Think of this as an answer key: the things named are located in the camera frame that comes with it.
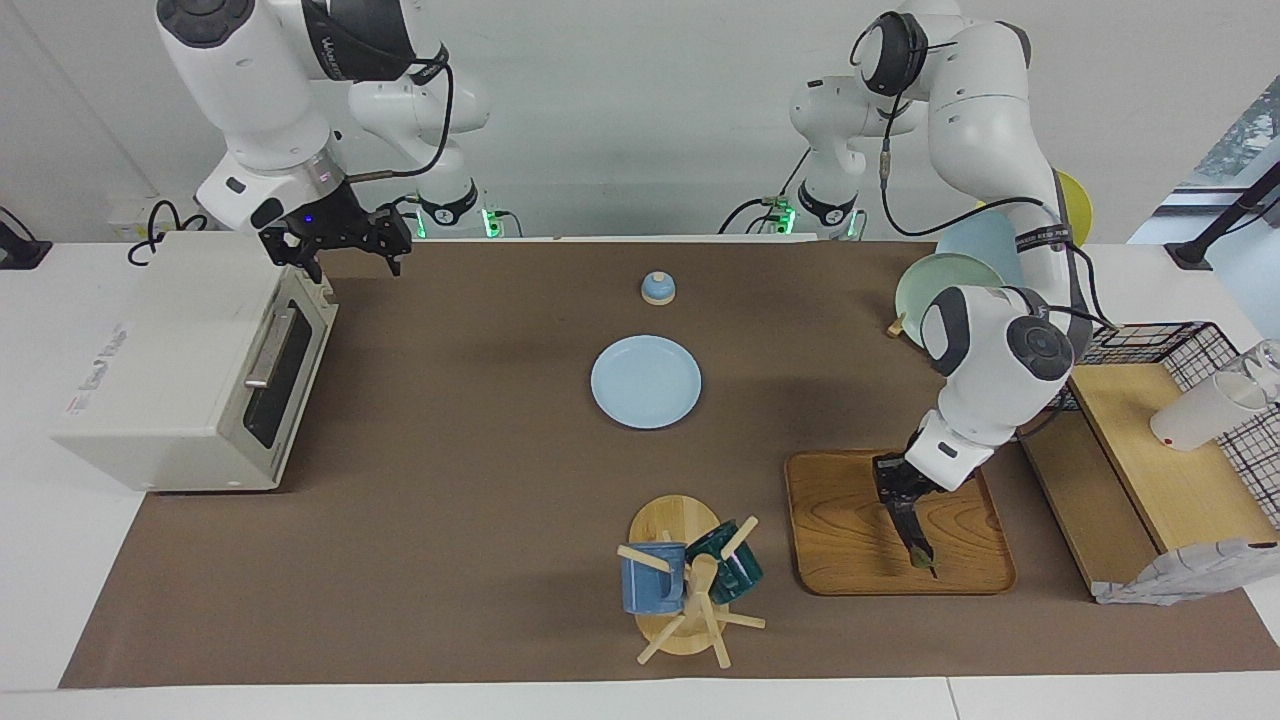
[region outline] window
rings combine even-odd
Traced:
[[[1244,188],[1280,155],[1280,76],[1235,120],[1180,188]]]

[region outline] mug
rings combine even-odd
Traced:
[[[685,551],[686,562],[692,562],[694,557],[703,553],[716,559],[716,582],[712,583],[712,589],[708,593],[716,605],[726,605],[742,597],[764,577],[764,570],[755,561],[755,553],[745,542],[737,546],[737,551],[728,560],[721,560],[721,551],[735,534],[737,534],[737,521],[726,520],[714,530],[694,541]]]
[[[669,615],[685,609],[685,544],[632,542],[627,547],[666,560],[669,573],[622,559],[622,609],[632,615]]]

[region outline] white table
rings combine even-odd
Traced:
[[[1242,348],[1260,340],[1212,274],[1176,270],[1160,247],[1089,250],[1114,319],[1213,320]],[[141,273],[123,246],[83,243],[0,274],[0,717],[639,719],[699,703],[740,717],[1270,719],[1280,707],[1280,673],[55,691],[142,496],[45,428],[127,320]],[[1249,597],[1280,637],[1280,579]]]

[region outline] oven door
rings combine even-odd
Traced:
[[[316,306],[303,282],[296,272],[282,277],[221,423],[223,437],[266,475],[269,487],[279,484],[329,334],[332,314]]]

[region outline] oven window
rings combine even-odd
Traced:
[[[306,357],[307,347],[311,346],[311,323],[298,307],[298,304],[289,301],[297,315],[289,337],[284,341],[284,350],[275,366],[275,375],[265,388],[253,391],[244,409],[244,429],[250,432],[262,447],[270,448],[275,445],[275,436],[280,432],[280,423],[284,420],[284,410],[293,396],[293,386],[297,384],[298,373],[302,372],[302,359]]]

